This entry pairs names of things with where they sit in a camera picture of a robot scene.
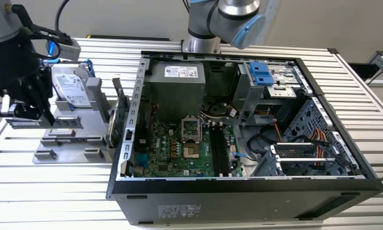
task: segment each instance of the green circuit board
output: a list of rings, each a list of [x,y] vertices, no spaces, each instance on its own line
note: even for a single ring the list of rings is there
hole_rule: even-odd
[[[201,134],[203,140],[199,144],[183,143],[181,124],[156,123],[152,132],[148,167],[144,167],[143,177],[213,177],[215,168],[208,125],[203,125]],[[231,157],[231,147],[235,146],[237,149],[232,127],[224,127],[224,135],[227,139],[224,144]],[[187,149],[191,149],[189,157],[185,154]],[[231,173],[233,176],[241,176],[243,174],[239,160],[237,167]]]

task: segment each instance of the wire bundle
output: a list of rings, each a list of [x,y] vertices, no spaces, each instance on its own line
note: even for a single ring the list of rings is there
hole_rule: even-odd
[[[320,141],[325,141],[325,142],[328,141],[326,135],[320,128],[316,128],[310,139],[314,140],[316,137],[318,137],[317,140],[320,140]],[[324,158],[324,153],[325,153],[324,149],[317,146],[317,158]]]

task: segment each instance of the motherboard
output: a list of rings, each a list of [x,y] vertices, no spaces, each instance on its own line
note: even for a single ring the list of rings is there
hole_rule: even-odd
[[[136,177],[241,176],[232,126],[156,123],[148,153],[137,154]]]

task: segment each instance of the aluminum table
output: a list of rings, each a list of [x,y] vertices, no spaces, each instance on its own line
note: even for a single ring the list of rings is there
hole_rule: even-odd
[[[120,77],[132,95],[141,50],[180,52],[180,42],[78,39],[103,91],[116,98]],[[383,103],[340,54],[328,49],[223,46],[223,54],[302,58],[378,177],[383,181]],[[32,163],[44,130],[14,130],[0,123],[0,229],[137,229],[116,202],[106,200],[111,164]],[[383,230],[383,193],[324,222],[153,226],[175,229]]]

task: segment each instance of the blue tab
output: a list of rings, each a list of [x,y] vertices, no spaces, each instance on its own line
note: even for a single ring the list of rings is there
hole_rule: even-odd
[[[233,156],[248,157],[247,154],[239,152],[233,152]]]
[[[268,64],[264,62],[251,62],[251,73],[256,80],[256,85],[275,85],[275,78],[271,74]]]

